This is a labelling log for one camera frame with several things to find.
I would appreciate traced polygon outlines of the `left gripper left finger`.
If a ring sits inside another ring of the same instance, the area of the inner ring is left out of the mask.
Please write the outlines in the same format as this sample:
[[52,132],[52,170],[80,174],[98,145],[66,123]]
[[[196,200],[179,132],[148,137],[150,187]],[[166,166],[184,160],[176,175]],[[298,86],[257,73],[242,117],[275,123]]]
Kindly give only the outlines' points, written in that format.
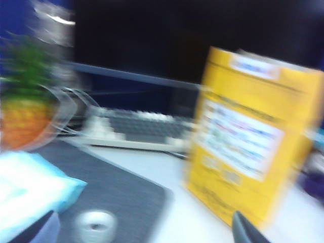
[[27,227],[10,242],[54,243],[56,242],[56,212],[49,211]]

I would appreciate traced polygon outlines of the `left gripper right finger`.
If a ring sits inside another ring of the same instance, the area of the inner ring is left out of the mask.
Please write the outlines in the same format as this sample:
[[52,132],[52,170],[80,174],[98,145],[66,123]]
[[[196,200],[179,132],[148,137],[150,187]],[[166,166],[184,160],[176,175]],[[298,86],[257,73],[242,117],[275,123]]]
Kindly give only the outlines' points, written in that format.
[[240,211],[233,213],[232,234],[235,243],[270,243]]

